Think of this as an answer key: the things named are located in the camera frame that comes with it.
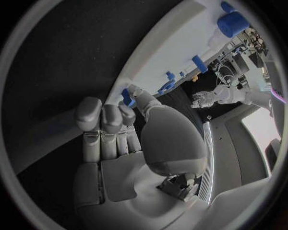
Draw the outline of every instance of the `robotic arm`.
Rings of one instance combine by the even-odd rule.
[[[219,104],[232,104],[242,102],[255,104],[271,111],[270,94],[256,92],[251,89],[237,89],[235,86],[218,85],[213,91],[201,91],[193,95],[192,108],[211,107],[215,102]]]

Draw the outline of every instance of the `robotic hand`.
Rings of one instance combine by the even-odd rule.
[[[84,132],[84,162],[98,163],[141,150],[133,126],[135,113],[123,103],[102,106],[98,98],[86,97],[75,111],[75,120]]]
[[[193,95],[192,108],[211,107],[214,102],[219,104],[232,104],[242,102],[244,104],[255,104],[271,110],[270,94],[256,92],[251,89],[237,89],[235,86],[218,85],[211,92],[198,92]]]

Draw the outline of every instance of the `purple cable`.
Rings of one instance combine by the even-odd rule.
[[[278,100],[280,100],[281,102],[283,102],[284,104],[286,104],[287,102],[285,101],[285,99],[283,97],[281,97],[280,95],[278,95],[272,88],[271,88],[271,94],[273,96],[275,96]]]

